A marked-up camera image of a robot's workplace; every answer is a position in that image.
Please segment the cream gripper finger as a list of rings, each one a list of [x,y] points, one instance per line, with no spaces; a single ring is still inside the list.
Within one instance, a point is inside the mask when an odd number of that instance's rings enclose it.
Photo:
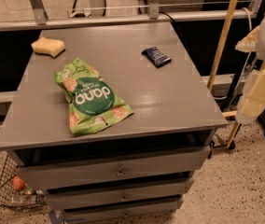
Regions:
[[[259,27],[254,28],[246,37],[240,40],[235,49],[241,52],[252,52],[256,50],[256,42],[258,36]]]
[[[237,105],[236,120],[250,124],[265,110],[265,67],[253,70],[243,88],[243,95]]]

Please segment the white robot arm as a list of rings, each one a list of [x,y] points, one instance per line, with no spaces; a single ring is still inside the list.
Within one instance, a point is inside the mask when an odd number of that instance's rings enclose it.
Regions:
[[[238,105],[236,120],[241,124],[250,124],[265,110],[265,18],[235,47],[242,52],[255,52],[264,67],[253,70],[243,88]]]

